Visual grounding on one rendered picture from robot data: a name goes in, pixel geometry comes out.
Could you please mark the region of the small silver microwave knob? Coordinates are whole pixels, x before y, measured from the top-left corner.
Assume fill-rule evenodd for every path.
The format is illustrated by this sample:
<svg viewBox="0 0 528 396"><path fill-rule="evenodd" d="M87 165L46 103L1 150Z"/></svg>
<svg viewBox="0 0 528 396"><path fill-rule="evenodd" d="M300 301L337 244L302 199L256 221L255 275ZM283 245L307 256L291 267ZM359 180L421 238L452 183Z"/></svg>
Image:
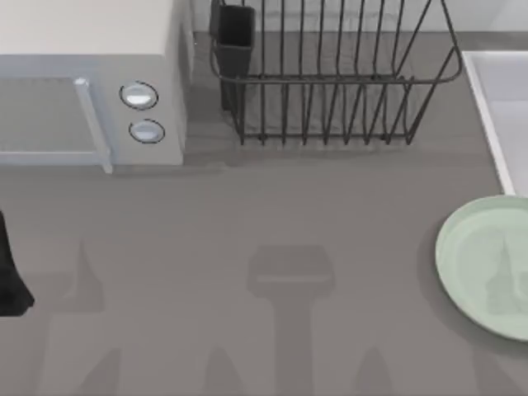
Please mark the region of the small silver microwave knob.
<svg viewBox="0 0 528 396"><path fill-rule="evenodd" d="M156 120L143 119L130 123L129 135L141 144L158 144L165 138L165 129Z"/></svg>

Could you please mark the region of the large silver microwave knob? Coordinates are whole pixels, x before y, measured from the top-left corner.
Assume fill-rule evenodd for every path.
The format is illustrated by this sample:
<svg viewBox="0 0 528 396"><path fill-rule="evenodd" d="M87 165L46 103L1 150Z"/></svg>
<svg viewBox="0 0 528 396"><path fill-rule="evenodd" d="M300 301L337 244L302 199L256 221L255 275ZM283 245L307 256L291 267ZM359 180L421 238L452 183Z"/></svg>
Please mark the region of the large silver microwave knob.
<svg viewBox="0 0 528 396"><path fill-rule="evenodd" d="M120 87L120 100L129 108L146 111L155 107L159 100L156 89L146 82L134 81Z"/></svg>

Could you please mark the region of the black cutlery holder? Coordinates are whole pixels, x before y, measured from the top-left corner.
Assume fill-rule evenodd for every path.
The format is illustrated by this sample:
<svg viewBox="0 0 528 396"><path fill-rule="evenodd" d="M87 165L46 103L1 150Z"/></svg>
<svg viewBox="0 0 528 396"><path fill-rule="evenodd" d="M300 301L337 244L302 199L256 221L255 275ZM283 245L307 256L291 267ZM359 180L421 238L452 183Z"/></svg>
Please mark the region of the black cutlery holder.
<svg viewBox="0 0 528 396"><path fill-rule="evenodd" d="M250 69L255 39L256 10L245 5L229 5L224 0L211 0L210 36L213 53L219 66L221 106L223 111L237 105L238 83Z"/></svg>

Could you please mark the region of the pale microwave oven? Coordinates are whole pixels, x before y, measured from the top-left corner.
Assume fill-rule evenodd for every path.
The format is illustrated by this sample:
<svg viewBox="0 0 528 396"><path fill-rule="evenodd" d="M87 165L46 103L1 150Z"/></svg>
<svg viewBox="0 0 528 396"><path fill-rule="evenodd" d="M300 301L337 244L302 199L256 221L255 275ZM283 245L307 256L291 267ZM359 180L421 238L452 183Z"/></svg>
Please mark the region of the pale microwave oven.
<svg viewBox="0 0 528 396"><path fill-rule="evenodd" d="M113 171L182 164L194 54L190 0L0 0L0 78L88 79ZM120 100L134 81L156 89L155 107ZM143 119L164 127L161 142L129 135Z"/></svg>

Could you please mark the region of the pale green plate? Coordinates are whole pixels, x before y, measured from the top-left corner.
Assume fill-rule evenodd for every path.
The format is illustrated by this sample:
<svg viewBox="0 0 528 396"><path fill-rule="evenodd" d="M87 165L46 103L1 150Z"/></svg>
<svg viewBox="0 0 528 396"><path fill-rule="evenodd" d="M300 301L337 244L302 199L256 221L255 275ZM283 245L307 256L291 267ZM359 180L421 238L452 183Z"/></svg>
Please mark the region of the pale green plate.
<svg viewBox="0 0 528 396"><path fill-rule="evenodd" d="M528 197L486 196L455 210L437 234L435 268L465 317L528 342Z"/></svg>

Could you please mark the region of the microwave oven door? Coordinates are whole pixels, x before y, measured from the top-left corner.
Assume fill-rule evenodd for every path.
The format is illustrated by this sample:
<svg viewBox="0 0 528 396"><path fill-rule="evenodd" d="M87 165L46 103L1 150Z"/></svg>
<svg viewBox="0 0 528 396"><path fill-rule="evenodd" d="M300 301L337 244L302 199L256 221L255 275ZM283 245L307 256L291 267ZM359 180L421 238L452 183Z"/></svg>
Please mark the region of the microwave oven door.
<svg viewBox="0 0 528 396"><path fill-rule="evenodd" d="M0 166L101 167L74 79L0 78Z"/></svg>

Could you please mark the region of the white sink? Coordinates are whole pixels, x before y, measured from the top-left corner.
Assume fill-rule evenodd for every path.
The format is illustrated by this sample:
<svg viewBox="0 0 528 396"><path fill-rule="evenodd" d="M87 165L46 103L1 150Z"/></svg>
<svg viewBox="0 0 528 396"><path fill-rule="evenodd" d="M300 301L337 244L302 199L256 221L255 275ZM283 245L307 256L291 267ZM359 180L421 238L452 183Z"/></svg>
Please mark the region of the white sink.
<svg viewBox="0 0 528 396"><path fill-rule="evenodd" d="M528 50L468 50L463 60L502 191L528 197Z"/></svg>

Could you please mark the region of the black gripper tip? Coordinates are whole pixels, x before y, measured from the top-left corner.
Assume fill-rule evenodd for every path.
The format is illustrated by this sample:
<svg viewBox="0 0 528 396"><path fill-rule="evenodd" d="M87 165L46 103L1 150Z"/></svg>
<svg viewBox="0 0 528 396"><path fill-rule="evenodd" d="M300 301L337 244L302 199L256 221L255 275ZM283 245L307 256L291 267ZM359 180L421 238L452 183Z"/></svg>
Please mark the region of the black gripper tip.
<svg viewBox="0 0 528 396"><path fill-rule="evenodd" d="M34 304L35 297L17 270L0 210L0 317L21 317Z"/></svg>

